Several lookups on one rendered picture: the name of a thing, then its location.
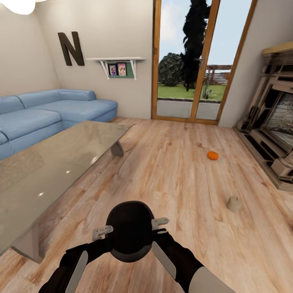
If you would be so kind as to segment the pumpkin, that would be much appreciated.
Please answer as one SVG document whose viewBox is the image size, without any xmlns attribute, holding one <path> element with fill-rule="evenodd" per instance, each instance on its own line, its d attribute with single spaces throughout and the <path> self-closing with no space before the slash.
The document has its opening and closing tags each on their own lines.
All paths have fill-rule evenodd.
<svg viewBox="0 0 293 293">
<path fill-rule="evenodd" d="M 211 151 L 211 152 L 208 152 L 208 157 L 211 160 L 217 160 L 219 158 L 219 154 L 214 151 Z"/>
</svg>

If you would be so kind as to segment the cauldron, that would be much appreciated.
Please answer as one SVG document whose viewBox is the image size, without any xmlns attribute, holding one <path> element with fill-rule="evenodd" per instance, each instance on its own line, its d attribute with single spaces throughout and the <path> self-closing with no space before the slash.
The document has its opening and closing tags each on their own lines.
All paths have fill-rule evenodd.
<svg viewBox="0 0 293 293">
<path fill-rule="evenodd" d="M 141 201 L 126 201 L 116 205 L 110 212 L 106 225 L 114 230 L 105 238 L 115 240 L 110 252 L 122 262 L 136 262 L 145 257 L 152 245 L 145 245 L 144 232 L 152 231 L 151 220 L 155 219 L 151 209 Z"/>
</svg>

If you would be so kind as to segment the pillar candle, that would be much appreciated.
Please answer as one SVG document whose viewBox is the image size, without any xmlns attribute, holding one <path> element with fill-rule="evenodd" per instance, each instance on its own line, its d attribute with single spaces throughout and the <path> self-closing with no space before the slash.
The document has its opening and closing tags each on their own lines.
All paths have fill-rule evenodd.
<svg viewBox="0 0 293 293">
<path fill-rule="evenodd" d="M 227 209 L 233 213 L 237 213 L 242 207 L 243 202 L 240 198 L 236 196 L 231 196 L 227 202 Z"/>
</svg>

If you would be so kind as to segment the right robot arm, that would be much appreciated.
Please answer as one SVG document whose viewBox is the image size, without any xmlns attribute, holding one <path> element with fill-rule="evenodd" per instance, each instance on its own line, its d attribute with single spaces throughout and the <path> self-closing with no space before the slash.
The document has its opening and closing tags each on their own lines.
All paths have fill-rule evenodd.
<svg viewBox="0 0 293 293">
<path fill-rule="evenodd" d="M 189 249 L 174 241 L 165 228 L 159 229 L 159 225 L 168 223 L 165 217 L 151 220 L 152 231 L 144 232 L 144 241 L 145 245 L 152 245 L 156 257 L 184 292 L 237 293 L 204 267 Z"/>
</svg>

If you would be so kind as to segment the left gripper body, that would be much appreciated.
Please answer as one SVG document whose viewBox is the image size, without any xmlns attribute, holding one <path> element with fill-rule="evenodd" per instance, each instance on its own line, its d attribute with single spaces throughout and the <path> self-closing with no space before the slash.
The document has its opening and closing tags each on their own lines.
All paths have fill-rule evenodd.
<svg viewBox="0 0 293 293">
<path fill-rule="evenodd" d="M 103 255 L 104 253 L 111 252 L 113 250 L 111 237 L 98 239 L 90 244 L 94 244 L 94 246 L 96 247 L 96 256 L 94 260 Z"/>
</svg>

